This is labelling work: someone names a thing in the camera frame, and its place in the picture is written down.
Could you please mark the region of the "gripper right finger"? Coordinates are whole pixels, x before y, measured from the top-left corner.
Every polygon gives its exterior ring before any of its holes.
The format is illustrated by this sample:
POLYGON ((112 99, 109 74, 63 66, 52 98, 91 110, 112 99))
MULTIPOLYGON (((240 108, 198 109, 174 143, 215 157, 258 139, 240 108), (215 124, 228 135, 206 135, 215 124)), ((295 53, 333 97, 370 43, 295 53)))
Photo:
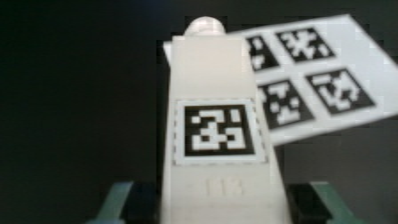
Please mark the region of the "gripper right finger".
POLYGON ((286 195, 294 224, 359 224, 329 182, 290 184, 286 195))

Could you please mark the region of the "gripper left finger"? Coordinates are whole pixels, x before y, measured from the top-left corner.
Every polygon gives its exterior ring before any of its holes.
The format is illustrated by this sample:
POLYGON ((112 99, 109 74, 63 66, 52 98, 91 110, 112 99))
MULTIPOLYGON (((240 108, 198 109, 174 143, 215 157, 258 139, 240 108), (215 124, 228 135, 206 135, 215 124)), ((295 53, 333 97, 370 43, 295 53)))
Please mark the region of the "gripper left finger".
POLYGON ((159 224, 159 195, 153 182, 112 184, 96 217, 86 224, 159 224))

